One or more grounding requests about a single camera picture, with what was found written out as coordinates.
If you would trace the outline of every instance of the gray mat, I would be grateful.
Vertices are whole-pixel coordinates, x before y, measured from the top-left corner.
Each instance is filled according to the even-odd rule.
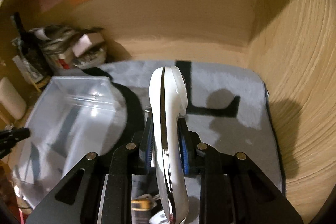
[[[100,68],[107,71],[114,82],[129,87],[145,108],[150,105],[148,87],[153,71],[171,65],[175,62],[123,61],[104,64]],[[230,155],[245,152],[282,191],[277,146],[267,113],[265,87],[260,77],[250,70],[228,65],[181,61],[177,65],[191,85],[186,115],[189,130],[197,132],[202,142],[219,152]],[[60,74],[85,75],[79,70],[61,71]],[[45,164],[40,162],[40,168],[46,168]],[[34,194],[39,196],[38,199],[43,196],[41,188],[43,184]],[[190,203],[198,204],[197,180],[188,180],[187,188]],[[198,210],[197,206],[191,206],[190,214],[197,216]],[[188,223],[198,223],[197,219],[192,217]]]

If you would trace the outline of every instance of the white plastic device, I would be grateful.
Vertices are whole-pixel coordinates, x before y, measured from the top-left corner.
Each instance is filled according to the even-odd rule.
[[[171,224],[183,223],[189,211],[179,149],[177,119],[186,114],[186,87],[178,67],[161,67],[152,74],[149,99],[154,126],[157,184],[163,210]]]

